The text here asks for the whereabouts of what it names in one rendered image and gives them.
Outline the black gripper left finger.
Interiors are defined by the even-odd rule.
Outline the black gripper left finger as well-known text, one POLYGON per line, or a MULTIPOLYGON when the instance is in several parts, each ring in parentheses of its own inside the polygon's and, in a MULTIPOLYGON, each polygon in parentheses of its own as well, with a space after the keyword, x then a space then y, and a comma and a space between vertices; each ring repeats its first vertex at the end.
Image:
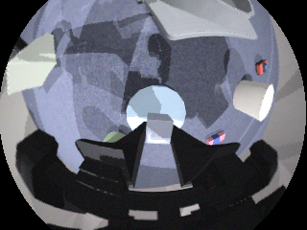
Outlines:
POLYGON ((127 179, 131 189, 135 188, 135 177, 138 174, 139 164, 143 147, 146 142, 146 120, 139 124, 130 134, 124 135, 116 142, 97 142, 91 139, 78 139, 77 149, 81 157, 91 158, 96 162, 103 162, 111 166, 118 166, 122 169, 124 177, 127 179))

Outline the white paper cup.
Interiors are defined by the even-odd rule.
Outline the white paper cup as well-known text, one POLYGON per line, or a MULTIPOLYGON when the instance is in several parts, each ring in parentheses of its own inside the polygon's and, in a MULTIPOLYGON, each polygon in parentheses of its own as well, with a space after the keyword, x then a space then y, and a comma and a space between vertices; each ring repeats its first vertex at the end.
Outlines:
POLYGON ((241 80, 235 87, 233 106, 254 116, 254 119, 265 119, 272 107, 272 85, 261 81, 241 80))

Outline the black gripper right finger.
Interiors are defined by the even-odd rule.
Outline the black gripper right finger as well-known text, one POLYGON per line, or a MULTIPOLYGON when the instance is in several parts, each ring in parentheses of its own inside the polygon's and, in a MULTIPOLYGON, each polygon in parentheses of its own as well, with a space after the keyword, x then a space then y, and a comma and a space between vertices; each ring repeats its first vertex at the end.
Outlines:
POLYGON ((207 145, 199 141, 187 131, 174 126, 170 137, 173 156, 176 159, 177 173, 179 173, 180 187, 189 187, 195 177, 201 175, 214 158, 238 152, 241 143, 224 143, 223 145, 207 145))

